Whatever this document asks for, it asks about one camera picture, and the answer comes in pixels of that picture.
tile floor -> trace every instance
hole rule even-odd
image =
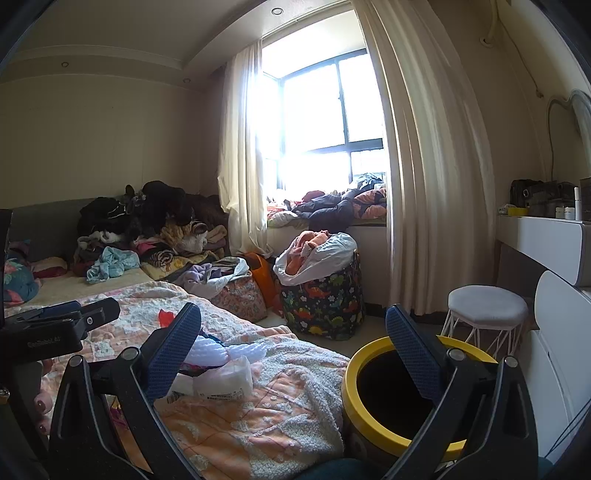
[[[286,325],[286,322],[285,319],[279,317],[279,315],[269,310],[269,315],[266,318],[262,319],[260,322],[257,322],[256,324],[262,327],[275,327],[279,325]],[[441,333],[443,325],[420,323],[419,327],[430,333],[439,335],[439,333]],[[305,333],[297,332],[295,333],[300,340],[304,340],[306,342],[313,343],[323,348],[333,350],[335,352],[340,353],[341,355],[348,357],[352,357],[357,350],[359,350],[364,345],[367,345],[369,342],[373,342],[374,340],[377,340],[378,338],[382,338],[387,335],[384,319],[380,317],[372,317],[369,315],[365,317],[365,321],[357,329],[355,335],[353,335],[353,337],[349,340],[328,340],[317,335],[308,335]],[[458,325],[456,327],[454,337],[463,340],[468,336],[469,333],[469,327]],[[492,342],[492,339],[494,337],[495,335],[493,334],[493,332],[490,332],[490,334],[489,332],[483,332],[481,338],[482,345],[488,346],[490,342]]]

yellow ring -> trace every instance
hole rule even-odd
[[[496,363],[496,360],[488,355],[488,353],[483,352],[473,345],[456,340],[455,338],[442,337],[439,335],[438,338],[444,345],[459,348],[473,359],[482,362]],[[394,345],[389,337],[384,337],[368,343],[357,351],[345,371],[345,378],[343,379],[341,387],[341,395],[343,397],[343,408],[355,428],[375,446],[391,455],[400,457],[407,449],[408,445],[410,445],[411,440],[396,435],[394,432],[391,432],[384,426],[380,425],[377,420],[369,414],[365,406],[363,406],[363,403],[359,398],[359,393],[357,392],[357,377],[362,368],[367,365],[370,360],[382,353],[389,352],[390,350],[394,350]],[[456,460],[462,452],[465,443],[465,440],[451,443],[443,456],[443,462]]]

gray headboard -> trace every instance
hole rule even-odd
[[[93,199],[63,200],[14,209],[9,238],[31,240],[29,260],[63,257],[70,262],[76,250],[80,209]]]

stool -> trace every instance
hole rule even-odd
[[[442,336],[453,337],[458,321],[462,321],[472,327],[466,343],[470,343],[474,337],[474,345],[480,348],[480,330],[498,330],[499,335],[486,349],[486,353],[496,343],[492,354],[496,358],[505,340],[508,340],[508,354],[515,352],[523,322],[529,314],[527,303],[519,295],[499,287],[468,285],[453,290],[447,305],[449,311],[441,331]]]

stool seat cushion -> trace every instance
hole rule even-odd
[[[504,288],[468,285],[449,294],[449,309],[460,320],[482,329],[510,330],[528,316],[525,300]]]

